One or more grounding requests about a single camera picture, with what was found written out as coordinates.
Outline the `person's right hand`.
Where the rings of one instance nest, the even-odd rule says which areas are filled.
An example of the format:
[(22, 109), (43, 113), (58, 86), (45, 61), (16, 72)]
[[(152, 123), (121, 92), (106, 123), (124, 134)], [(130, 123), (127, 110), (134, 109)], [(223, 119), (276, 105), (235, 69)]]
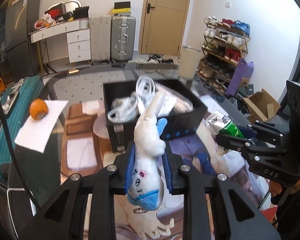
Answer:
[[(270, 181), (269, 182), (269, 192), (272, 197), (275, 197), (283, 191), (283, 187), (281, 184), (275, 182), (275, 181)], [(290, 194), (295, 194), (300, 191), (300, 179), (299, 181), (292, 187)]]

